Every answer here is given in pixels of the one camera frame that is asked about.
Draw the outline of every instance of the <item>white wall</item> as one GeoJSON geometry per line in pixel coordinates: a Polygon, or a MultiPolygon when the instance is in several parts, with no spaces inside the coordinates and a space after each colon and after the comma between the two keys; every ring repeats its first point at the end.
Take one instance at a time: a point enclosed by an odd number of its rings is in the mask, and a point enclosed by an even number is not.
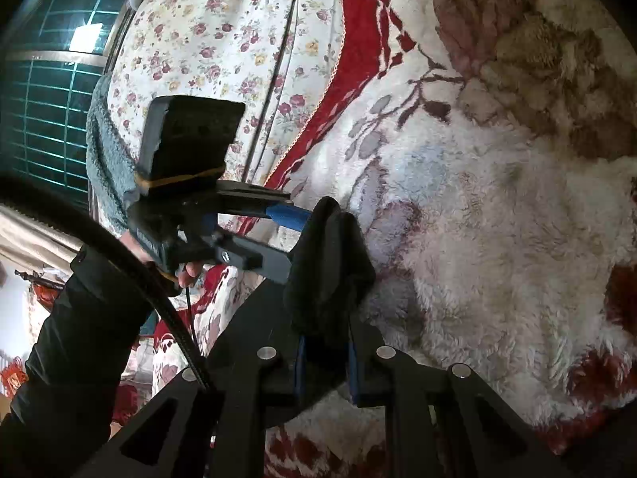
{"type": "Polygon", "coordinates": [[[29,283],[14,274],[14,270],[18,269],[14,263],[0,257],[0,264],[6,273],[6,281],[0,287],[0,351],[7,356],[20,356],[25,360],[31,346],[27,339],[22,295],[29,283]]]}

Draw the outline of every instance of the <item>human hand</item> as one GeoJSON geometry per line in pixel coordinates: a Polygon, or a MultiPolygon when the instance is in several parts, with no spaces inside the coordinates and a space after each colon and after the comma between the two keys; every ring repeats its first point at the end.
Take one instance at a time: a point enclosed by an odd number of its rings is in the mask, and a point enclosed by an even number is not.
{"type": "MultiPolygon", "coordinates": [[[[126,246],[129,251],[137,257],[142,264],[154,263],[153,258],[148,255],[146,250],[135,240],[131,232],[126,230],[120,237],[120,242],[126,246]]],[[[203,263],[188,263],[184,267],[184,270],[177,275],[180,287],[189,287],[194,284],[199,278],[201,270],[203,269],[203,263]]]]}

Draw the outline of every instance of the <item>black sleeve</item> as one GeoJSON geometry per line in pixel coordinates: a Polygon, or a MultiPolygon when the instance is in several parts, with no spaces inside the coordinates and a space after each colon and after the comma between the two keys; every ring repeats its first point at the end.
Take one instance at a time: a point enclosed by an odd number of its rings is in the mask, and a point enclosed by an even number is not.
{"type": "Polygon", "coordinates": [[[91,249],[71,269],[0,425],[0,476],[71,476],[108,439],[120,375],[151,309],[91,249]]]}

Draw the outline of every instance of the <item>yellow flower print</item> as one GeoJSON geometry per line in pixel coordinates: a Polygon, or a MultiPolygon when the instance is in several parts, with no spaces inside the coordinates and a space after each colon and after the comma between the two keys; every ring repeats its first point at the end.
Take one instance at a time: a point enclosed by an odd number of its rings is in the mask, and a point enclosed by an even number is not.
{"type": "Polygon", "coordinates": [[[319,55],[319,42],[315,39],[305,45],[305,52],[308,55],[319,55]]]}

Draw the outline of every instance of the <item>beige curtain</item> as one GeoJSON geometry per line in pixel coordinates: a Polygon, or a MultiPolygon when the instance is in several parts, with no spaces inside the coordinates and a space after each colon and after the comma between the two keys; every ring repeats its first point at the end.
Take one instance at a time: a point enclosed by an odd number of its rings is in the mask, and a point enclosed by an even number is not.
{"type": "Polygon", "coordinates": [[[70,275],[81,246],[75,237],[0,206],[0,255],[29,272],[56,268],[70,275]]]}

